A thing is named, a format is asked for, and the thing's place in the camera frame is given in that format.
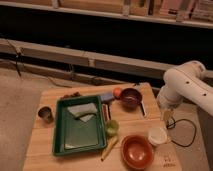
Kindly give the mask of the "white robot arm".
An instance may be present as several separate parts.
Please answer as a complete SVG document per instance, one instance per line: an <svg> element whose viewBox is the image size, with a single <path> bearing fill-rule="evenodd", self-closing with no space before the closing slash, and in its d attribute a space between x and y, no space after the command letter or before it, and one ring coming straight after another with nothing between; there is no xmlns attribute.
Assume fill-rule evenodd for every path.
<svg viewBox="0 0 213 171"><path fill-rule="evenodd" d="M161 118L167 122L184 98L192 101L213 116L213 87L203 82L206 68L199 61L189 61L168 69L157 95Z"/></svg>

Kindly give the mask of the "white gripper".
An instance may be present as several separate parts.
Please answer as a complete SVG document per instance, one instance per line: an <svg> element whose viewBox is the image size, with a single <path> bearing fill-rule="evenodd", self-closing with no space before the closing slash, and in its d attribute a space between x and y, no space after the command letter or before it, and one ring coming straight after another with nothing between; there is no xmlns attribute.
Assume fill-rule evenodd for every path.
<svg viewBox="0 0 213 171"><path fill-rule="evenodd" d="M174 113L173 110L176 109L181 104L180 101L172 102L164 97L158 97L157 103L163 113L163 121L165 123L167 123L172 118Z"/></svg>

